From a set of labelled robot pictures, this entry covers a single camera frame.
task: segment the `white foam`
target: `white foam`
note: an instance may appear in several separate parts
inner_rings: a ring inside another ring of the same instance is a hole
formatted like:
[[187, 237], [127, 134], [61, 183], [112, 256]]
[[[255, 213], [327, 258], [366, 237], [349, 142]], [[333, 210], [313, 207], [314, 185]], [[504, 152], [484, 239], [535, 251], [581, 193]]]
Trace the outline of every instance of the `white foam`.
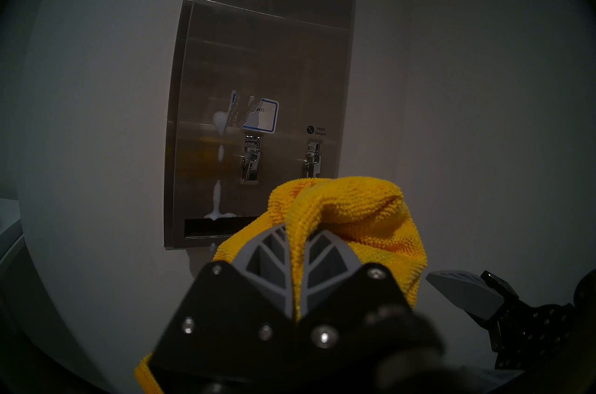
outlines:
[[215, 187], [213, 187], [213, 211], [210, 212], [209, 214], [207, 214], [205, 216], [205, 218], [209, 218], [209, 219], [215, 221], [216, 219], [219, 219], [220, 217], [238, 217], [238, 215], [234, 214], [234, 213], [221, 214], [219, 212], [219, 202], [221, 201], [221, 197], [222, 197], [222, 185], [218, 179], [217, 182], [215, 183]]
[[236, 90], [233, 90], [232, 94], [230, 94], [230, 104], [228, 105], [227, 112], [219, 111], [213, 114], [213, 124], [215, 125], [215, 129], [217, 129], [217, 132], [220, 136], [224, 135], [225, 129], [228, 127], [228, 117], [230, 116], [230, 111], [232, 110], [232, 104], [236, 100], [236, 94]]

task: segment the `white wall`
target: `white wall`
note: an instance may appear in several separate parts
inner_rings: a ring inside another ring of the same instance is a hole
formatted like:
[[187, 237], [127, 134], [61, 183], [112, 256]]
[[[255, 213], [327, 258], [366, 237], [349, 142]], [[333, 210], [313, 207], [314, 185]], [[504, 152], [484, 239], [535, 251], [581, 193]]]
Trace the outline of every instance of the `white wall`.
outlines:
[[17, 199], [18, 117], [23, 62], [41, 0], [8, 0], [0, 13], [0, 197]]
[[163, 249], [163, 153], [182, 0], [43, 0], [23, 68], [18, 196], [65, 323], [121, 393], [192, 282]]
[[[132, 370], [192, 280], [188, 256], [162, 247], [180, 6], [42, 0], [24, 60], [27, 245], [122, 393], [139, 392]], [[340, 173], [403, 187], [428, 270], [487, 268], [530, 304], [567, 302], [596, 266], [595, 50], [583, 0], [358, 0]], [[492, 363], [486, 333], [426, 283], [418, 308], [450, 361]]]
[[[530, 305], [572, 301], [596, 268], [594, 13], [584, 0], [411, 0], [400, 23], [404, 6], [358, 1], [371, 16], [356, 19], [342, 175], [403, 188], [426, 272], [488, 269]], [[403, 24], [409, 54], [394, 43]], [[493, 366], [487, 332], [427, 282], [417, 310], [449, 362]]]

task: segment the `sticker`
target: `sticker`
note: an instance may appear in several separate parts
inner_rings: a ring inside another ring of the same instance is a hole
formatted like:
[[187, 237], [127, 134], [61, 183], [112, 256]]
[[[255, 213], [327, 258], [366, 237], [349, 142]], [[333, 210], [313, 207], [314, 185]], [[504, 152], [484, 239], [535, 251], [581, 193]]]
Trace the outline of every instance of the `sticker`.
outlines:
[[275, 100], [262, 98], [254, 113], [249, 114], [243, 129], [273, 134], [277, 125], [277, 112], [280, 103]]
[[306, 132], [309, 134], [314, 134], [315, 136], [326, 136], [327, 128], [315, 128], [314, 126], [307, 126]]

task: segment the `screw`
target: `screw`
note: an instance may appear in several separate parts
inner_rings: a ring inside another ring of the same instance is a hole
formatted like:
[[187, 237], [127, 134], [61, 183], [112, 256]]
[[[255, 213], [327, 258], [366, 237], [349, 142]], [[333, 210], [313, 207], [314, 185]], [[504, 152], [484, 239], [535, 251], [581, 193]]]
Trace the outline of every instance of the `screw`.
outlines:
[[330, 325], [319, 325], [311, 331], [311, 339], [316, 347], [328, 349], [335, 346], [339, 339], [339, 333]]
[[269, 341], [273, 337], [273, 329], [265, 324], [259, 329], [259, 338], [261, 341]]
[[366, 271], [366, 274], [375, 280], [382, 280], [387, 276], [384, 271], [376, 267], [370, 268], [368, 271]]
[[182, 322], [182, 331], [191, 334], [194, 330], [194, 320], [191, 317], [186, 317]]

